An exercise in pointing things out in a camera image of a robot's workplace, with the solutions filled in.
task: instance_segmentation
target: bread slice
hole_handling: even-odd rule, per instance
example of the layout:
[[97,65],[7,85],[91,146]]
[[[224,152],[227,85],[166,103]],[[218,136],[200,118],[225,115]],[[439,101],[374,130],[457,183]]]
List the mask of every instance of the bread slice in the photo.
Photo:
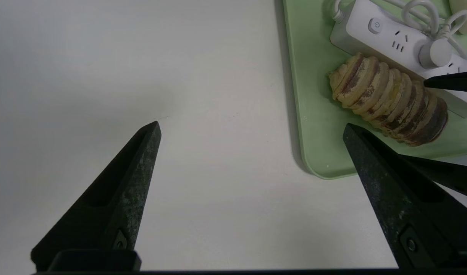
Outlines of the bread slice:
[[360,113],[363,120],[370,120],[373,116],[378,115],[381,107],[387,103],[391,93],[393,92],[395,80],[396,79],[394,73],[390,70],[388,76],[388,83],[386,84],[386,87],[384,88],[381,97],[378,99],[378,102],[374,106],[370,107],[365,113]]
[[428,103],[427,91],[424,89],[421,81],[412,82],[412,92],[415,91],[415,102],[413,103],[409,114],[399,122],[399,126],[393,129],[394,138],[401,140],[408,135],[416,121],[425,111]]
[[372,86],[375,86],[374,91],[367,89],[360,99],[351,106],[352,111],[356,115],[360,115],[374,107],[378,103],[379,99],[381,99],[389,80],[389,66],[385,62],[380,62],[379,77],[375,77],[371,83]]
[[330,86],[333,91],[333,99],[337,99],[338,94],[342,92],[349,82],[356,76],[364,58],[361,53],[349,58],[345,64],[337,68],[336,71],[329,74]]
[[379,127],[381,123],[389,117],[389,115],[393,112],[394,108],[398,105],[399,101],[401,100],[401,96],[403,95],[404,86],[403,86],[403,78],[402,74],[399,70],[391,69],[394,75],[394,84],[393,84],[393,91],[390,93],[389,98],[381,106],[379,110],[377,110],[371,117],[368,118],[368,121],[375,127]]
[[379,81],[380,78],[380,63],[375,57],[369,57],[369,64],[366,68],[366,72],[362,80],[360,80],[357,85],[352,89],[352,91],[347,94],[345,97],[340,99],[343,108],[349,108],[354,103],[356,103],[361,96],[367,94],[369,97],[374,93],[376,84],[374,79],[377,78]]

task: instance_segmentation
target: power strip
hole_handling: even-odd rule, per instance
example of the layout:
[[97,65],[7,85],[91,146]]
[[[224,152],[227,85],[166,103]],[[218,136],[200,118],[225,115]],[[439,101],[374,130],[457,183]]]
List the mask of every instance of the power strip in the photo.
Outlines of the power strip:
[[[365,57],[375,56],[412,79],[467,71],[467,60],[455,53],[443,67],[431,70],[422,67],[419,52],[431,39],[419,30],[399,23],[399,19],[369,0],[354,0],[343,12],[345,17],[333,27],[330,41],[349,54],[361,52]],[[433,90],[446,101],[452,112],[467,117],[467,92]]]

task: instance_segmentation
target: sliced bread roll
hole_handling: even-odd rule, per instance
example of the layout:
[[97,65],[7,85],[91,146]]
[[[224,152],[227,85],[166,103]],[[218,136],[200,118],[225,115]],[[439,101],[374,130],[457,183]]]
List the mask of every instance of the sliced bread roll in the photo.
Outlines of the sliced bread roll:
[[373,127],[409,146],[437,139],[448,121],[446,102],[390,69],[375,57],[358,53],[329,74],[333,99],[350,108]]

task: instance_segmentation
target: green cutting board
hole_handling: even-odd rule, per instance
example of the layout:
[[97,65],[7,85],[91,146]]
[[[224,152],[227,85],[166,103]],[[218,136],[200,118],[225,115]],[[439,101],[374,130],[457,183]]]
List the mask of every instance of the green cutting board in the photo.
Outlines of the green cutting board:
[[[441,17],[448,17],[447,1],[435,3]],[[387,3],[382,6],[398,16],[401,13],[401,9]],[[330,43],[332,9],[333,0],[284,0],[300,147],[307,169],[322,179],[356,173],[342,141],[347,123],[371,130],[400,154],[427,159],[467,155],[467,118],[449,112],[448,125],[436,141],[408,147],[384,137],[332,99],[326,74],[349,58],[349,54]],[[458,39],[467,49],[467,36]]]

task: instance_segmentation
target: plug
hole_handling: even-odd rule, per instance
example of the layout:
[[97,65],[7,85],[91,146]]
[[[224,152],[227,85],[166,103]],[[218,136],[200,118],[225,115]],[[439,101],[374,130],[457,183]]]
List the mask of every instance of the plug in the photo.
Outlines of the plug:
[[450,62],[452,47],[447,39],[437,39],[423,45],[418,57],[420,64],[425,69],[443,67]]

